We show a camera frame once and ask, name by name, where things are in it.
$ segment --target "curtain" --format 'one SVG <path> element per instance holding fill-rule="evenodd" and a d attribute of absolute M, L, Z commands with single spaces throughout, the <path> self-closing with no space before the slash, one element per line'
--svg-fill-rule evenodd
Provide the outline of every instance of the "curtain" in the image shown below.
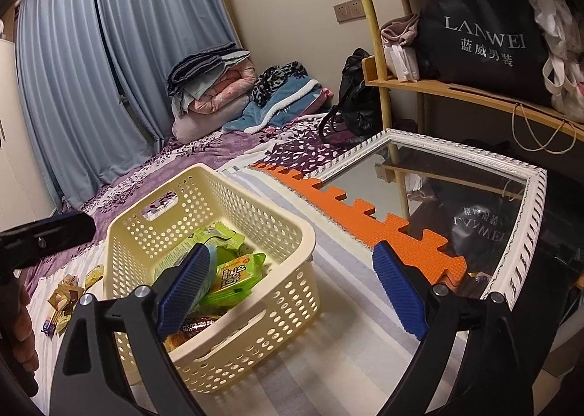
<path fill-rule="evenodd" d="M 238 41 L 223 0 L 97 0 L 130 105 L 160 146 L 173 122 L 166 77 L 189 54 Z"/>
<path fill-rule="evenodd" d="M 95 0 L 22 0 L 16 42 L 28 134 L 57 207 L 79 207 L 152 155 L 120 103 Z"/>

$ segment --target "ornate frame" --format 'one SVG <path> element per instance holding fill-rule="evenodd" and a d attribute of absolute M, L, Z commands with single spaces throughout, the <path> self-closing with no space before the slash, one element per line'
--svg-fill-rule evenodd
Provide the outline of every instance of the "ornate frame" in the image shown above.
<path fill-rule="evenodd" d="M 523 200 L 509 242 L 495 269 L 493 278 L 481 296 L 481 298 L 486 298 L 490 292 L 498 291 L 505 295 L 509 307 L 512 309 L 525 282 L 539 236 L 547 186 L 545 169 L 452 141 L 386 129 L 321 166 L 308 174 L 307 177 L 327 181 L 389 143 L 439 153 L 445 157 L 470 164 L 478 163 L 494 169 L 510 179 L 518 178 L 526 182 Z"/>

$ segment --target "pillow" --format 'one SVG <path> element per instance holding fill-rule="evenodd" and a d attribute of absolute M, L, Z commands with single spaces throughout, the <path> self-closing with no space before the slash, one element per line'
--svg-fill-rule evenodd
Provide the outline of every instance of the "pillow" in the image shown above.
<path fill-rule="evenodd" d="M 189 110 L 203 114 L 214 113 L 250 91 L 257 78 L 252 62 L 245 59 L 227 70 L 201 98 L 191 102 Z"/>
<path fill-rule="evenodd" d="M 247 106 L 248 100 L 249 97 L 247 95 L 241 95 L 214 113 L 189 112 L 187 115 L 174 120 L 172 134 L 183 145 L 201 139 L 203 136 L 218 130 L 227 122 L 239 118 Z"/>

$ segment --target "finger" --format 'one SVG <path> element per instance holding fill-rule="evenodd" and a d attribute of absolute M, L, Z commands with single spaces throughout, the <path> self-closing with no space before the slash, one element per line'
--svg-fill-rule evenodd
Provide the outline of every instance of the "finger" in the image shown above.
<path fill-rule="evenodd" d="M 30 319 L 28 311 L 24 306 L 20 308 L 20 314 L 16 317 L 14 325 L 12 326 L 14 337 L 19 342 L 27 339 L 33 332 L 33 323 Z"/>
<path fill-rule="evenodd" d="M 25 363 L 34 357 L 34 334 L 23 342 L 19 342 L 12 347 L 14 358 L 20 363 Z"/>
<path fill-rule="evenodd" d="M 22 305 L 30 304 L 30 296 L 28 295 L 24 286 L 20 288 L 20 304 Z"/>
<path fill-rule="evenodd" d="M 39 369 L 39 354 L 35 351 L 33 356 L 22 364 L 26 371 L 36 371 Z"/>

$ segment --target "pink blanket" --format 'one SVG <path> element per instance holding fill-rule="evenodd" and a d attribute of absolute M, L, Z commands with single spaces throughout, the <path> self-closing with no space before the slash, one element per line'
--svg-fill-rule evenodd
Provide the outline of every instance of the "pink blanket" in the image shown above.
<path fill-rule="evenodd" d="M 189 110 L 208 115 L 250 91 L 258 78 L 249 59 L 235 64 L 223 74 L 203 96 L 191 102 Z"/>

